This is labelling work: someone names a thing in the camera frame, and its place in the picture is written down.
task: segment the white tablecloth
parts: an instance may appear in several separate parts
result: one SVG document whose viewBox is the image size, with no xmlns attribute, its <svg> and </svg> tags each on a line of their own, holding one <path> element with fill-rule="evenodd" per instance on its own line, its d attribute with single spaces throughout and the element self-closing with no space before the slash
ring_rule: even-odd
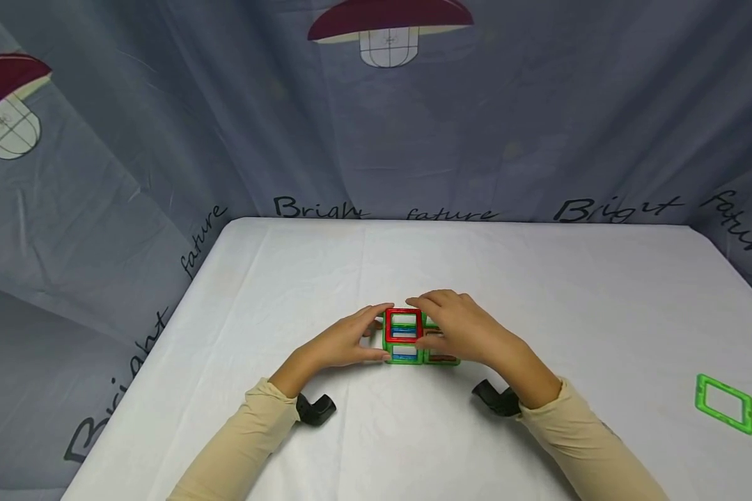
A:
<svg viewBox="0 0 752 501">
<path fill-rule="evenodd" d="M 361 306 L 467 291 L 567 376 L 675 501 L 752 500 L 752 436 L 694 408 L 699 373 L 752 396 L 752 290 L 689 228 L 243 218 L 222 232 L 65 500 L 163 500 L 243 394 Z M 490 370 L 370 365 L 304 391 L 251 500 L 568 500 Z M 719 409 L 735 402 L 714 397 Z"/>
</svg>

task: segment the forearm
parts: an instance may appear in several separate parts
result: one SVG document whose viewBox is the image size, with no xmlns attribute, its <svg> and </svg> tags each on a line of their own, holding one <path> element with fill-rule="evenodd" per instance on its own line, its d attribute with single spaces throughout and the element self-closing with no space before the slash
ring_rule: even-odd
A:
<svg viewBox="0 0 752 501">
<path fill-rule="evenodd" d="M 538 409 L 560 395 L 561 381 L 523 341 L 508 331 L 502 346 L 492 350 L 493 370 L 528 409 Z"/>
<path fill-rule="evenodd" d="M 253 487 L 262 465 L 298 421 L 296 399 L 261 380 L 206 444 L 168 501 L 236 501 Z"/>
<path fill-rule="evenodd" d="M 560 466 L 583 501 L 662 501 L 665 492 L 629 448 L 564 380 L 560 395 L 522 422 Z"/>
</svg>

